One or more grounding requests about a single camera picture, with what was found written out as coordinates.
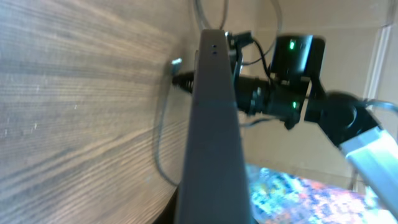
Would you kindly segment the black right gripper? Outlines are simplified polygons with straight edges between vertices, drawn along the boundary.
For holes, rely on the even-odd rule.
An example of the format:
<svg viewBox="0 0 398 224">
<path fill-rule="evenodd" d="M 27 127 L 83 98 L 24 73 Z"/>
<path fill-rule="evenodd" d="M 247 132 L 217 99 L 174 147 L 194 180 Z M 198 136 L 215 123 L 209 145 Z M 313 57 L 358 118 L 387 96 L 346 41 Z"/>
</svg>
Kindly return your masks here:
<svg viewBox="0 0 398 224">
<path fill-rule="evenodd" d="M 254 43 L 251 32 L 228 33 L 226 39 L 238 109 L 243 112 L 263 112 L 267 82 L 259 78 L 241 76 L 242 49 Z"/>
</svg>

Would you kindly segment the Samsung Galaxy smartphone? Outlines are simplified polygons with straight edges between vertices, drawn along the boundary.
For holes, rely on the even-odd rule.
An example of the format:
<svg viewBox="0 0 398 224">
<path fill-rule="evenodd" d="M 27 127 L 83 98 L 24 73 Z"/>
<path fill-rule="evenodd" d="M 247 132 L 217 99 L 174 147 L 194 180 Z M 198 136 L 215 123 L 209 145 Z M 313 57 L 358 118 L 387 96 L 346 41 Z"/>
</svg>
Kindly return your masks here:
<svg viewBox="0 0 398 224">
<path fill-rule="evenodd" d="M 172 80 L 192 94 L 175 223 L 253 222 L 226 35 L 203 30 L 194 71 Z"/>
</svg>

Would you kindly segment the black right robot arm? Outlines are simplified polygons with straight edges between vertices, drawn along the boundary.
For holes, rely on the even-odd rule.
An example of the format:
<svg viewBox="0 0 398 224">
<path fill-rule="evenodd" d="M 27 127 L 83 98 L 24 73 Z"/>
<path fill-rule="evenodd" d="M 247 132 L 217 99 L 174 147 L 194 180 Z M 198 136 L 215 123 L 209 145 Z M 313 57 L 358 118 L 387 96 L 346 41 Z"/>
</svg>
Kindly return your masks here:
<svg viewBox="0 0 398 224">
<path fill-rule="evenodd" d="M 316 35 L 279 35 L 266 79 L 241 75 L 244 47 L 255 44 L 250 32 L 227 34 L 238 109 L 249 116 L 282 121 L 292 129 L 300 119 L 317 124 L 351 163 L 384 206 L 397 215 L 397 142 L 371 107 L 397 111 L 390 102 L 325 91 L 320 73 L 325 40 Z"/>
</svg>

